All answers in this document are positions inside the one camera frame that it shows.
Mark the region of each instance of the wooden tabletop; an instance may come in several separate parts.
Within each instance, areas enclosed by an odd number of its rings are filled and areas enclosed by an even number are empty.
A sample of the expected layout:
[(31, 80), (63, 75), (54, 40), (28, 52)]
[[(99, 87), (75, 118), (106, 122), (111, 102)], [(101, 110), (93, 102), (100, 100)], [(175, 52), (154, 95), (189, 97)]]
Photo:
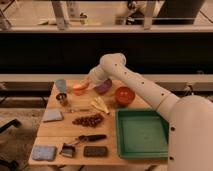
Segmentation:
[[(115, 110), (119, 108), (114, 99), (115, 90), (123, 86), (120, 81), (113, 80), (113, 86), (106, 94), (102, 95), (102, 99), (107, 104), (110, 114), (102, 114), (104, 121), (96, 128), (83, 127), (73, 125), (72, 121), (79, 116), (88, 116), (99, 112), (94, 109), (90, 102), (93, 98), (99, 96), (93, 89), (88, 89), (83, 95), (76, 96), (72, 93), (71, 87), (79, 80), (67, 81), (68, 100), (72, 108), (89, 108), (89, 112), (66, 113), (65, 108), (56, 100), (59, 93), (55, 85), (53, 86), (47, 109), (59, 108), (64, 117), (63, 121), (41, 122), (38, 129), (37, 138), (34, 145), (54, 145), (58, 148), (56, 159), (52, 162), (34, 161), (29, 159), (31, 165), (128, 165), (128, 164), (166, 164), (166, 160), (124, 160), (119, 158), (117, 154), (116, 129), (115, 129)], [(149, 106), (138, 96), (128, 108), (149, 108)], [(107, 138), (96, 142), (84, 142), (76, 146), (76, 155), (74, 158), (66, 158), (59, 155), (63, 143), (69, 143), (80, 135), (106, 134)], [(83, 156), (83, 148), (85, 145), (104, 145), (108, 147), (109, 154), (104, 158), (87, 158)]]

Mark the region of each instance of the metal cup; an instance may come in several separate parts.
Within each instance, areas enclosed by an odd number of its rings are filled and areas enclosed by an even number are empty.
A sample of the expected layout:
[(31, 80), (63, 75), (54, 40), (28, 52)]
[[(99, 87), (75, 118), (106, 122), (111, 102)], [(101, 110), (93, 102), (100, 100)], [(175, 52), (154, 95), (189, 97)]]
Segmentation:
[(68, 104), (68, 99), (67, 99), (66, 93), (57, 94), (56, 99), (62, 106), (66, 106)]

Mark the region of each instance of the cloth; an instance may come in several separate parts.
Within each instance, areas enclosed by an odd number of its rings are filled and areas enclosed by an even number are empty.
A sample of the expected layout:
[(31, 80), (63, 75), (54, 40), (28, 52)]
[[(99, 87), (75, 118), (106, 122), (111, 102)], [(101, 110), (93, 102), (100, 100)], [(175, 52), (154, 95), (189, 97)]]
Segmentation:
[(43, 122), (51, 122), (51, 121), (61, 121), (63, 120), (63, 116), (59, 109), (46, 109), (44, 112), (44, 116), (42, 118)]
[(57, 147), (36, 145), (33, 148), (32, 159), (37, 161), (53, 161), (55, 159)]

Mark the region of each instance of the green tray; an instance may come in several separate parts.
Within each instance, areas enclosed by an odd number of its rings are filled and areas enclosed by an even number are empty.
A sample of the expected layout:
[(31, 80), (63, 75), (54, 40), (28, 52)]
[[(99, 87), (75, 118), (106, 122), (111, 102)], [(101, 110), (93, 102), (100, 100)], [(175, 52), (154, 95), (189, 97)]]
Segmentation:
[(168, 129), (168, 123), (154, 110), (117, 110), (117, 147), (120, 158), (166, 159)]

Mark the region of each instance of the cable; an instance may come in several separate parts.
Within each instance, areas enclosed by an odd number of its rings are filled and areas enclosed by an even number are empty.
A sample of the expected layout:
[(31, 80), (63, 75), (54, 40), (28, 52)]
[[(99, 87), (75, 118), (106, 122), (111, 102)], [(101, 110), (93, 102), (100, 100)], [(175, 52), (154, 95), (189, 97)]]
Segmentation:
[(10, 3), (2, 10), (2, 12), (5, 12), (12, 4), (15, 2), (15, 0), (11, 0)]
[(82, 166), (78, 169), (78, 171), (81, 171), (84, 167), (85, 167), (85, 165), (82, 165)]
[(200, 13), (210, 22), (213, 24), (213, 21), (203, 12), (200, 10)]

